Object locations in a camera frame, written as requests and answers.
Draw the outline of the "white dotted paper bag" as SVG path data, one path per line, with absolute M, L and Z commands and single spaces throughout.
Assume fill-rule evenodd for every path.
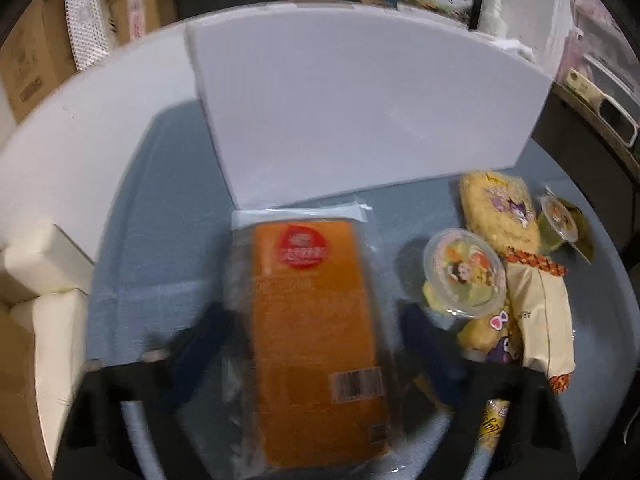
M 108 58 L 116 48 L 104 0 L 64 0 L 70 47 L 82 72 Z

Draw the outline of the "yellow snack bag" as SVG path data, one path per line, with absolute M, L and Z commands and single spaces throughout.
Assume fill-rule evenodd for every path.
M 480 436 L 478 442 L 485 450 L 492 452 L 498 443 L 502 428 L 506 422 L 506 414 L 510 406 L 509 401 L 491 399 L 485 406 L 480 422 Z

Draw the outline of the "yellow kuromi noodle pack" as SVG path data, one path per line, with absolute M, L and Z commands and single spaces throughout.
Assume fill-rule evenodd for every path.
M 509 248 L 534 254 L 540 248 L 535 208 L 523 179 L 495 171 L 460 178 L 466 228 L 503 254 Z
M 522 358 L 522 336 L 513 317 L 509 301 L 500 311 L 486 318 L 474 318 L 457 334 L 462 349 L 485 362 L 519 363 Z

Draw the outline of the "large cardboard box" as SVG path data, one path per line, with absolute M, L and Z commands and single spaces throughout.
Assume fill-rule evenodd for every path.
M 1 79 L 19 124 L 77 72 L 64 0 L 32 0 L 1 47 Z

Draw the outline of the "small open cardboard box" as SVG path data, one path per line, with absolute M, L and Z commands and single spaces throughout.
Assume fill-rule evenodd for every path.
M 175 0 L 105 0 L 118 44 L 124 46 L 177 21 Z

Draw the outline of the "jelly cup with cartoon lid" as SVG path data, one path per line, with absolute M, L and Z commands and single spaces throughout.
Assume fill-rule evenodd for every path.
M 506 301 L 506 271 L 498 254 L 464 229 L 434 234 L 422 254 L 427 305 L 460 318 L 486 318 Z

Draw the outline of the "cream sofa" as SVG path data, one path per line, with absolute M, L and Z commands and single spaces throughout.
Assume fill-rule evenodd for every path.
M 86 359 L 93 262 L 55 224 L 1 251 L 1 437 L 49 479 Z

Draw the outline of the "white storage box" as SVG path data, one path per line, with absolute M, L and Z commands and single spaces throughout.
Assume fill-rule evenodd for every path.
M 374 6 L 246 6 L 186 38 L 241 209 L 512 167 L 551 87 L 477 34 Z

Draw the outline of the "olive yellow sachet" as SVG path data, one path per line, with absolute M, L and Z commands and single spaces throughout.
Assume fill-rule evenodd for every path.
M 550 190 L 550 188 L 546 188 L 546 194 L 552 194 L 556 196 Z M 591 229 L 590 229 L 590 225 L 587 217 L 573 203 L 569 202 L 568 200 L 564 200 L 564 198 L 561 198 L 559 196 L 556 196 L 556 197 L 566 206 L 566 208 L 574 218 L 578 227 L 578 232 L 579 232 L 579 237 L 577 242 L 573 244 L 570 244 L 570 243 L 565 243 L 565 244 L 569 244 L 570 247 L 573 248 L 574 251 L 578 253 L 578 255 L 581 255 L 582 258 L 584 258 L 587 262 L 593 263 L 594 245 L 593 245 Z

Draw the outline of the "beige tissue pack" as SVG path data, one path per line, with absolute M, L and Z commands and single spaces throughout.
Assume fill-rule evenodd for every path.
M 626 148 L 638 139 L 638 122 L 616 99 L 600 90 L 582 73 L 571 68 L 565 78 L 567 89 L 582 99 L 596 115 L 620 138 Z

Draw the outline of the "clear drawer organizer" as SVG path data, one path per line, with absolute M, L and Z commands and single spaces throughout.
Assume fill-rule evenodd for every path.
M 639 96 L 639 58 L 601 0 L 568 0 L 568 29 L 555 79 L 570 69 L 611 96 Z

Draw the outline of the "beige pastry pack orange ends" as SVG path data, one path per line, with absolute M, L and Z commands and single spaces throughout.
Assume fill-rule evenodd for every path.
M 574 330 L 564 283 L 566 267 L 544 255 L 509 247 L 503 254 L 522 364 L 544 373 L 551 390 L 566 391 L 575 371 Z

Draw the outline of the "orange cake package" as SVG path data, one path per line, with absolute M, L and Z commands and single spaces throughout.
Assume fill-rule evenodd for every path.
M 400 468 L 397 318 L 371 209 L 238 210 L 231 229 L 235 477 L 363 479 Z

